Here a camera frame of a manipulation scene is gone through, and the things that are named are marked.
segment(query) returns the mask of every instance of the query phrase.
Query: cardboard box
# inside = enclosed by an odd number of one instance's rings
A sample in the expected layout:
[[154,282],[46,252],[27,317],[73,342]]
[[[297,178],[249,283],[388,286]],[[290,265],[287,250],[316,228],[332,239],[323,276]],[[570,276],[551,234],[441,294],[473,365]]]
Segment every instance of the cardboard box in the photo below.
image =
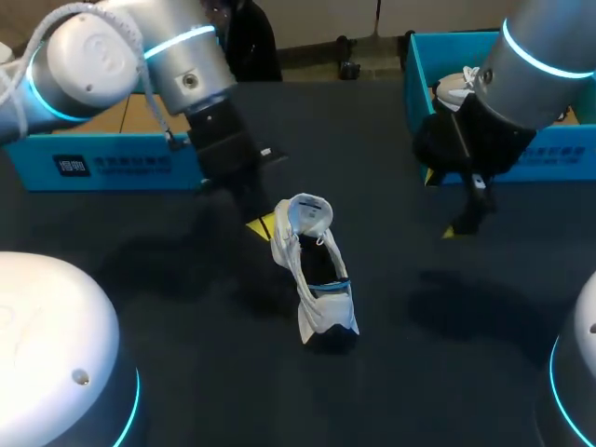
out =
[[129,99],[126,98],[102,114],[95,116],[81,126],[67,130],[56,130],[53,133],[90,134],[90,133],[120,133],[124,115],[127,111]]
[[[154,98],[173,133],[184,133],[189,130],[188,121],[184,115],[169,116],[159,96],[154,95]],[[121,133],[161,133],[161,128],[148,108],[144,95],[130,95]]]
[[[159,96],[154,95],[154,98],[173,133],[185,133],[189,130],[188,121],[186,121],[184,115],[170,116]],[[56,130],[53,133],[76,135],[98,133],[160,134],[161,128],[147,106],[144,95],[134,94],[81,126]]]

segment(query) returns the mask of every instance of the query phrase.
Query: person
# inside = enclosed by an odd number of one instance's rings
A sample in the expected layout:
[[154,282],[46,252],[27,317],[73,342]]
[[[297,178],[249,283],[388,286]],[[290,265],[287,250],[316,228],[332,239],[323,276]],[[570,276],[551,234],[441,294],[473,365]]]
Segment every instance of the person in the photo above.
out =
[[252,0],[201,0],[238,82],[281,81],[269,19]]

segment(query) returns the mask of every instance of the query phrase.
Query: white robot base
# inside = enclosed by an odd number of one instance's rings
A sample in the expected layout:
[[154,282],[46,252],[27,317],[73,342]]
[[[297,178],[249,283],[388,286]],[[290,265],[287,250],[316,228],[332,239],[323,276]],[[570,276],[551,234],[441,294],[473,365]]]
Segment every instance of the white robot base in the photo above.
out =
[[552,348],[535,421],[545,447],[596,446],[596,275]]
[[139,373],[76,267],[0,253],[0,447],[143,447]]

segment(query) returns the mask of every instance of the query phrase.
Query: screw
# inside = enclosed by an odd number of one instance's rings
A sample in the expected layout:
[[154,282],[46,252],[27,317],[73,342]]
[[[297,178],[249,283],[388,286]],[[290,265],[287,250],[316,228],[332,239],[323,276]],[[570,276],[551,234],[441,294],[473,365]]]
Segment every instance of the screw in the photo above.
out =
[[484,81],[484,84],[490,84],[491,82],[493,82],[493,70],[491,70],[490,68],[486,70],[482,74],[482,81]]
[[194,74],[185,74],[183,77],[183,84],[188,89],[193,89],[198,86],[198,79]]
[[73,380],[81,386],[89,385],[89,376],[85,370],[74,370]]

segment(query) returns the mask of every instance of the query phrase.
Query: robotic arm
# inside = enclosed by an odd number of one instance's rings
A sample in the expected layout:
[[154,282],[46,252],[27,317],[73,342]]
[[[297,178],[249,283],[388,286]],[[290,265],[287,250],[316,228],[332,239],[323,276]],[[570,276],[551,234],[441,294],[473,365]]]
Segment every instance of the robotic arm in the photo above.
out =
[[[63,24],[42,43],[56,20]],[[231,190],[247,221],[270,211],[257,169],[276,155],[257,150],[229,101],[236,80],[198,0],[58,8],[21,60],[0,65],[0,77],[0,144],[80,125],[126,99],[141,78],[170,149],[192,144],[205,178]],[[185,115],[190,130],[182,142],[161,116],[152,85],[170,115]]]
[[596,3],[527,0],[498,40],[455,114],[429,116],[414,138],[418,158],[439,175],[457,172],[468,192],[457,234],[475,234],[495,209],[491,186],[509,171],[536,131],[550,126],[596,67]]
[[125,99],[139,80],[130,38],[142,41],[151,81],[171,115],[190,117],[223,99],[235,84],[197,1],[107,0],[61,9],[47,20],[80,14],[26,52],[27,61],[2,66],[10,79],[23,65],[25,74],[12,98],[0,101],[0,143],[20,136],[18,102],[27,133],[40,133],[81,124]]

